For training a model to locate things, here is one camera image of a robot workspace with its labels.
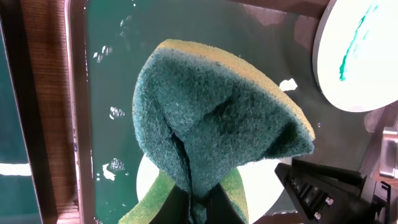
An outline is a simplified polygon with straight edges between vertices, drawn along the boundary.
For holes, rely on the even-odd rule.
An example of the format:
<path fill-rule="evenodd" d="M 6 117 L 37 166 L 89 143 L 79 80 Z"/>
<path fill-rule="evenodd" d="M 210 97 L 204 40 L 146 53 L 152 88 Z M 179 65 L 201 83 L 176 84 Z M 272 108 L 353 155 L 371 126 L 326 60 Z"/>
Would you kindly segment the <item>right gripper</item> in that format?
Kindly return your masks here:
<path fill-rule="evenodd" d="M 298 160 L 275 174 L 304 223 L 397 224 L 397 189 L 384 181 Z"/>

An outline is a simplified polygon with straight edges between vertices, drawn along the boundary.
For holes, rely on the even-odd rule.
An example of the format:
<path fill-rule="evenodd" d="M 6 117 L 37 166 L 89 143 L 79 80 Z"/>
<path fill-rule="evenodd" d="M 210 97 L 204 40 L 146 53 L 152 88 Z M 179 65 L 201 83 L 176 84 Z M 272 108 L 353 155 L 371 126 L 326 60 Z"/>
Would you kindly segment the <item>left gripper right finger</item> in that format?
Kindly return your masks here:
<path fill-rule="evenodd" d="M 208 194 L 206 219 L 207 224 L 238 223 L 238 214 L 221 184 L 216 184 Z"/>

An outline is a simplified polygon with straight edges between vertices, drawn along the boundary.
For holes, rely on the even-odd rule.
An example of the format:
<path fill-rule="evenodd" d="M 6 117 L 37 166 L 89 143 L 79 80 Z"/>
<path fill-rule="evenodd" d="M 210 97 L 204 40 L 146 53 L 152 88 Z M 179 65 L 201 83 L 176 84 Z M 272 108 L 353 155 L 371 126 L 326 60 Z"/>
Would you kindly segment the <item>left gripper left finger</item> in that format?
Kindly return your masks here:
<path fill-rule="evenodd" d="M 189 224 L 190 197 L 176 185 L 149 224 Z"/>

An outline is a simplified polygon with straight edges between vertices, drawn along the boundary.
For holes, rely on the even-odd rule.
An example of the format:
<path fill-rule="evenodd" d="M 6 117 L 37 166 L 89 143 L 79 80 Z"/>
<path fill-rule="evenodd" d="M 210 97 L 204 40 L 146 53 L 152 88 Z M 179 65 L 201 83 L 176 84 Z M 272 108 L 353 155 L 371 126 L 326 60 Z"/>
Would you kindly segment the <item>green yellow scrub sponge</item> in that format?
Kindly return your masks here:
<path fill-rule="evenodd" d="M 205 198 L 233 169 L 314 150 L 303 111 L 270 78 L 190 41 L 168 39 L 151 53 L 137 78 L 132 121 L 143 153 L 189 194 L 195 223 L 206 222 Z"/>

